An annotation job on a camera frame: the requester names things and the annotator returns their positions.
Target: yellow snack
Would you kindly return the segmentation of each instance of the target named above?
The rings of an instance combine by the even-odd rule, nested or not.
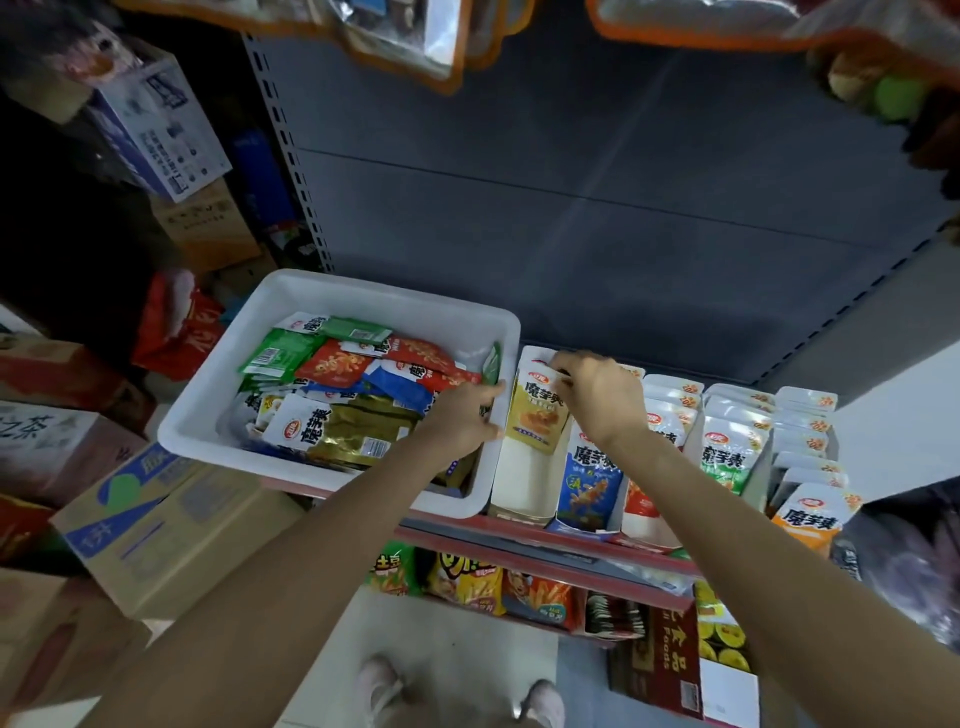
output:
[[[737,669],[742,669],[744,672],[750,672],[750,664],[747,662],[747,658],[735,649],[728,647],[727,649],[720,650],[718,658],[721,665],[736,667]]]
[[[700,656],[704,660],[712,660],[713,662],[717,661],[717,653],[706,640],[700,640]]]
[[[743,630],[733,624],[717,624],[717,637],[727,647],[742,647],[747,643]]]
[[[499,617],[506,612],[501,599],[502,588],[501,567],[465,556],[438,553],[427,579],[426,591],[447,601]]]

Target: red snack packet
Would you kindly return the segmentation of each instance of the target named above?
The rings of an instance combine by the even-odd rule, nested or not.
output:
[[[323,346],[297,369],[297,376],[325,387],[348,389],[360,381],[364,370],[373,361],[371,356],[344,352],[340,342],[328,339]]]
[[[391,336],[387,341],[390,343],[390,350],[384,354],[385,359],[420,364],[422,367],[448,376],[468,374],[457,366],[448,353],[429,341],[404,339],[401,336]]]
[[[173,381],[189,379],[224,335],[223,312],[219,303],[201,293],[190,271],[156,273],[131,362]]]

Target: orange packaging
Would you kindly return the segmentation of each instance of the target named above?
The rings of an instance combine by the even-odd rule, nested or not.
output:
[[[325,387],[348,389],[360,381],[372,361],[371,356],[344,352],[339,341],[329,339],[300,365],[296,375]]]

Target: red bag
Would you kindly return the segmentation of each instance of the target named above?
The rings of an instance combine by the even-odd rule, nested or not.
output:
[[[201,293],[190,271],[155,274],[132,363],[173,381],[189,379],[224,335],[223,312],[219,303]]]

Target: forearm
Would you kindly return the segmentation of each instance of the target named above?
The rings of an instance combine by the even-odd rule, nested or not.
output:
[[[619,438],[608,454],[656,503],[761,664],[820,725],[955,720],[960,659],[649,434]]]
[[[180,618],[84,728],[273,726],[437,461],[415,437],[391,448]]]

